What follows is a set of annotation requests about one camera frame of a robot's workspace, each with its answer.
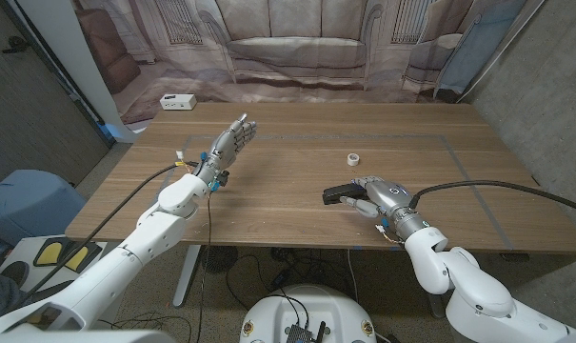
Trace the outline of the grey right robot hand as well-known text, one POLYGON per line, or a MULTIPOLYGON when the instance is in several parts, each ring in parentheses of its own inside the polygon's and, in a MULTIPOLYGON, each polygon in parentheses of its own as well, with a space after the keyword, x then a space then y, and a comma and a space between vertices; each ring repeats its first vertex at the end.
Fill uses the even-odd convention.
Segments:
POLYGON ((378 176, 355 178, 353 183, 366 191, 368 200, 341 196, 340 202, 353 207, 364 217, 375 218, 379 214, 392 216, 397 210, 408 208, 412 199, 412 195, 403 186, 378 176))

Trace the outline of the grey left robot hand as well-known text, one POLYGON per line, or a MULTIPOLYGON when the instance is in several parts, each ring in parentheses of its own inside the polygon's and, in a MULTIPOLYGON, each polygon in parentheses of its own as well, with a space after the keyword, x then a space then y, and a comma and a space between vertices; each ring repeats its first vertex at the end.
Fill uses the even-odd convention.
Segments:
POLYGON ((257 124, 248 121, 248 115, 243 113, 213 141, 193 174, 209 184, 233 164, 237 154, 255 137, 256 130, 257 124))

